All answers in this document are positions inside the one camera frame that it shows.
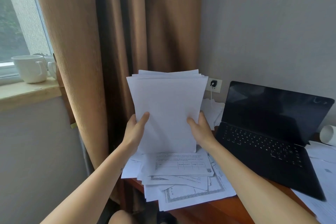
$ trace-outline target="windowsill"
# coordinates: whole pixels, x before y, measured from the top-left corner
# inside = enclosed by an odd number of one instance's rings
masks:
[[[45,82],[29,84],[17,82],[0,86],[0,112],[23,105],[42,102],[61,96],[57,81],[49,77]]]

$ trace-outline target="keyboard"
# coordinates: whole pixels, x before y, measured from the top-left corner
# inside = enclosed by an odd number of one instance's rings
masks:
[[[276,141],[269,137],[230,126],[226,123],[223,125],[225,126],[223,133],[223,139],[225,141],[235,145],[241,145],[242,147],[263,151],[273,158],[302,167],[302,159],[298,151],[299,146]]]

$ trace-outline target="laptop screen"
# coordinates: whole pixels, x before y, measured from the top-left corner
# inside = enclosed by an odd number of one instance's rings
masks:
[[[305,146],[333,104],[331,98],[232,81],[222,122]]]

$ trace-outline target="power outlet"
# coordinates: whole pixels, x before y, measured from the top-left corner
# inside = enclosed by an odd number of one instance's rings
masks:
[[[217,85],[215,87],[212,87],[211,89],[211,82],[217,81]],[[222,80],[214,79],[214,78],[208,78],[207,88],[205,90],[212,90],[212,92],[220,93],[222,87]]]

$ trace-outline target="mug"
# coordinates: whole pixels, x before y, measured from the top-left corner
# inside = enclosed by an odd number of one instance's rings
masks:
[[[23,55],[12,57],[21,79],[26,83],[44,82],[47,69],[44,58],[40,55]]]
[[[44,56],[45,63],[47,64],[48,70],[50,75],[54,78],[56,78],[56,63],[55,59],[52,55]]]
[[[320,132],[322,143],[336,146],[336,127],[325,125]]]

